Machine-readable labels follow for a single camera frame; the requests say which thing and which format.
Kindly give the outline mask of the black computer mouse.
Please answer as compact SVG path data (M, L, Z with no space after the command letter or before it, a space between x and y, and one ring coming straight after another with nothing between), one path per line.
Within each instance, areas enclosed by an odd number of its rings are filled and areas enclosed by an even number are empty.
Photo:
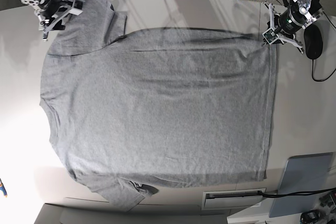
M318 26L311 24L304 30L306 56L311 60L318 59L323 51L323 39Z

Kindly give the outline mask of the black items bottom right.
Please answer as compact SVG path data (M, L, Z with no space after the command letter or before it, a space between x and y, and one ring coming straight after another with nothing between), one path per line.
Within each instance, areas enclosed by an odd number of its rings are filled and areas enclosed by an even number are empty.
M317 208L303 212L300 216L302 224L326 223L335 224L335 190L321 196Z

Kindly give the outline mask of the blue orange object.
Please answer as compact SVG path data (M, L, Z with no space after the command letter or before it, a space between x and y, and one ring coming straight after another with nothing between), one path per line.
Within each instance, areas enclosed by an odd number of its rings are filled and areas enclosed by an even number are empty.
M7 197L7 192L5 189L4 184L2 183L2 181L0 180L0 191L3 193L4 197Z

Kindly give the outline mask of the grey T-shirt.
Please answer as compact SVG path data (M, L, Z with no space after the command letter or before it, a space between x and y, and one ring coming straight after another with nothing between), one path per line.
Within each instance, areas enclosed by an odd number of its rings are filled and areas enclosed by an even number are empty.
M70 177L121 211L159 186L264 180L276 46L126 23L109 0L85 0L46 54L40 106Z

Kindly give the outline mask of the grey laptop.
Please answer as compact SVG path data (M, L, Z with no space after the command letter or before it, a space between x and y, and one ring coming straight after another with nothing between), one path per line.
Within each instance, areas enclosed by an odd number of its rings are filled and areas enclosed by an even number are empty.
M332 153L293 156L288 159L278 187L279 194L321 190L333 159ZM313 207L316 195L287 196L273 201L269 218L306 212Z

